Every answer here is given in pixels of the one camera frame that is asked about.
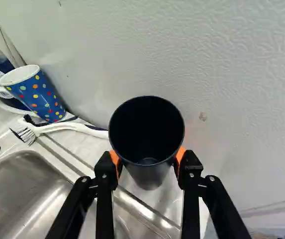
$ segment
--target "mug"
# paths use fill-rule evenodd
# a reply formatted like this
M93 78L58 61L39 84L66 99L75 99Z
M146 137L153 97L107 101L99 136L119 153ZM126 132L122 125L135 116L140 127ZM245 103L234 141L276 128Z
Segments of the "mug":
M109 122L110 144L136 184L159 187L184 139L180 111L156 96L132 98L120 105Z
M11 112L39 116L49 122L57 122L66 114L57 92L37 65L21 66L7 72L0 78L0 85L4 87L0 87L0 92L9 92L33 114L15 108Z

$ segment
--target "brush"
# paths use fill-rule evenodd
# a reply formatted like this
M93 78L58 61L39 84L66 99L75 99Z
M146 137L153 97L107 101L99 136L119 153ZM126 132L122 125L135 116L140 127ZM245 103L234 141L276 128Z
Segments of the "brush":
M18 126L15 129L9 128L13 134L24 143L31 146L42 133L49 133L64 129L71 129L83 132L98 138L108 139L108 131L93 125L74 123L74 122L58 122L45 126L34 126L25 119L18 120Z

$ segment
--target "dark blue cup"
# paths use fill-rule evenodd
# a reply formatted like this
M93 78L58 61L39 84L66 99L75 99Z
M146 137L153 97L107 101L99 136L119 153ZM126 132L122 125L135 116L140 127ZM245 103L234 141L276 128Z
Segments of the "dark blue cup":
M57 122L66 114L57 92L37 65L6 73L0 78L0 85L46 121Z

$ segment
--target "white handle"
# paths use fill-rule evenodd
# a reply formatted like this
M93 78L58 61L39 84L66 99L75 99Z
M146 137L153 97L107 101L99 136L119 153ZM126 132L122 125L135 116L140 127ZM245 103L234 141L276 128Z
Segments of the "white handle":
M0 92L8 93L8 91L4 89L3 87L0 87ZM16 108L13 108L11 106L4 104L2 101L0 101L0 108L2 108L5 111L9 111L9 112L20 114L20 115L30 115L33 117L39 117L37 114L35 114L32 111L19 110L19 109L16 109Z
M88 128L82 123L73 123L73 122L59 123L58 122L58 123L53 123L53 124L42 126L42 127L34 127L33 129L36 135L39 135L41 133L49 133L53 131L63 130L63 129L71 129L71 130L75 130L78 132L90 134L98 138L109 139L107 130L94 130L94 129Z

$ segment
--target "utensil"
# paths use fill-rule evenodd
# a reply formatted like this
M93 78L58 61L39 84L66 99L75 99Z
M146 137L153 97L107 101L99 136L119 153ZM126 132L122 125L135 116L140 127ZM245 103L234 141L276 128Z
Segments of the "utensil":
M24 118L18 119L16 128L9 128L14 135L28 146L31 146L42 133L49 133L64 129L71 129L78 132L87 133L89 135L108 139L108 131L95 127L90 124L74 123L74 122L58 122L45 126L34 126L25 121Z
M182 144L184 132L179 110L156 96L126 101L109 122L112 148L136 184L145 190L162 184Z

